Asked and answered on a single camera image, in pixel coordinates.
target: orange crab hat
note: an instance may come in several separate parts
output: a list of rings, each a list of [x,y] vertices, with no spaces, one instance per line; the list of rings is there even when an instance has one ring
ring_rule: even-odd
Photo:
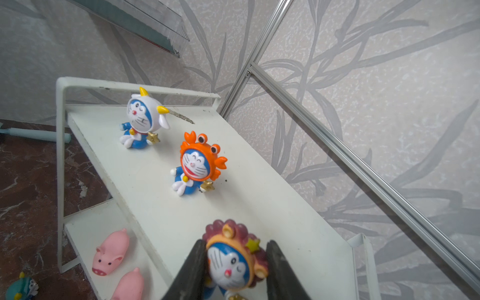
[[[185,151],[189,149],[196,150],[200,153],[202,153],[205,156],[206,161],[210,165],[210,173],[202,178],[202,179],[194,179],[190,178],[188,174],[185,173],[185,175],[195,181],[204,181],[207,179],[211,180],[216,180],[218,176],[220,176],[221,172],[218,169],[226,169],[227,166],[225,166],[225,163],[227,161],[226,157],[218,157],[218,152],[220,152],[220,146],[217,144],[209,145],[207,144],[207,136],[206,134],[199,134],[197,138],[197,134],[195,131],[192,131],[191,133],[186,132],[184,134],[185,136],[185,142],[181,144],[180,147],[180,165],[183,166],[182,164],[182,157]]]

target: light blue handle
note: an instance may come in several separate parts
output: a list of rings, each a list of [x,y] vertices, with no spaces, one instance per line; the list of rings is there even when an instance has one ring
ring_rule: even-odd
[[[27,137],[30,139],[42,140],[42,141],[57,141],[57,133],[55,131],[45,130],[32,130],[32,129],[20,129],[10,128],[7,129],[9,135]],[[68,144],[72,140],[72,136],[69,133],[65,134],[65,143]]]

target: blue toy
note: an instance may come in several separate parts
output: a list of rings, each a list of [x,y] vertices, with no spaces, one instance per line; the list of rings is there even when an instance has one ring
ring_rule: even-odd
[[[5,293],[6,300],[29,300],[38,293],[38,284],[31,277],[25,277],[21,272],[20,279],[8,287]]]
[[[147,145],[160,142],[158,134],[153,132],[161,127],[170,128],[165,118],[165,114],[169,112],[141,87],[140,94],[133,94],[128,101],[127,116],[130,122],[120,125],[120,129],[125,131],[120,137],[120,143],[126,148],[142,149]]]

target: wallpaper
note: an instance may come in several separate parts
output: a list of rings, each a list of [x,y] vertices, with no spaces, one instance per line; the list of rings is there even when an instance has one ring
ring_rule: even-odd
[[[259,62],[476,261],[479,16],[473,0],[297,0]],[[478,299],[254,77],[228,121],[342,237],[370,238],[382,299]]]
[[[156,0],[144,0],[154,6]],[[190,38],[178,59],[67,0],[0,0],[0,118],[54,124],[55,81],[75,76],[228,93],[276,0],[165,0]],[[156,96],[164,104],[211,100]],[[78,89],[67,103],[126,104],[129,93]]]

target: doraemon face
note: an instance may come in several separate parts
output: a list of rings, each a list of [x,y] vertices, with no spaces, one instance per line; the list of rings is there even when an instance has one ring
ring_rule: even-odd
[[[152,128],[152,116],[147,106],[138,99],[132,100],[128,105],[127,116],[130,125],[138,132],[148,132]]]
[[[26,288],[25,292],[28,296],[35,296],[38,294],[38,284],[32,278],[30,278],[28,282],[28,288]]]
[[[193,149],[189,149],[183,154],[182,169],[186,175],[194,179],[202,179],[210,174],[210,166],[205,156]]]
[[[215,243],[207,251],[211,279],[221,288],[237,290],[245,287],[250,272],[245,258],[234,248]]]

